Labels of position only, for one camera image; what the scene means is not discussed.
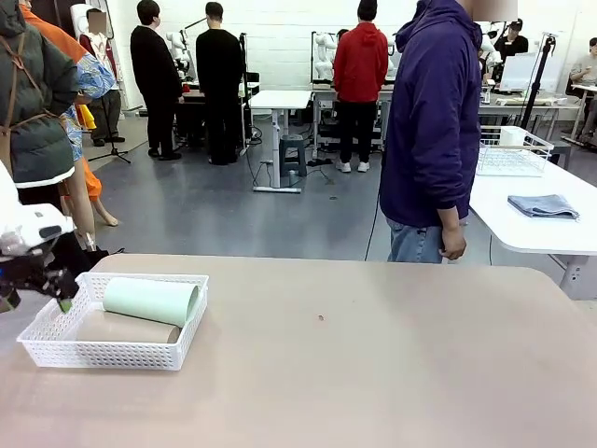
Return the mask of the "person's left hand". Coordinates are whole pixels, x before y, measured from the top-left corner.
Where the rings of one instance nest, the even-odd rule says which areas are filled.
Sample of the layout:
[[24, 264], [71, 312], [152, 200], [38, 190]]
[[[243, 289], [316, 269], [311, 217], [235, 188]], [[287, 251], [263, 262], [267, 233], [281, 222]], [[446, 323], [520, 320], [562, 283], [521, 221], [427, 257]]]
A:
[[444, 227], [441, 236], [443, 243], [440, 251], [441, 256], [451, 261], [460, 259], [466, 250], [463, 227], [460, 224], [453, 227]]

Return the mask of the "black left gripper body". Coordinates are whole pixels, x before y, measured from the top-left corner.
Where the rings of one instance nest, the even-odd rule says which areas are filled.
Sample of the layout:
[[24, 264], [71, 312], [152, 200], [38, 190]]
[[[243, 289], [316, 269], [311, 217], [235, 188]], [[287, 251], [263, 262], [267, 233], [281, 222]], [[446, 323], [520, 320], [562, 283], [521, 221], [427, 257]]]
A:
[[51, 296], [42, 256], [1, 258], [1, 298], [7, 299], [17, 289]]

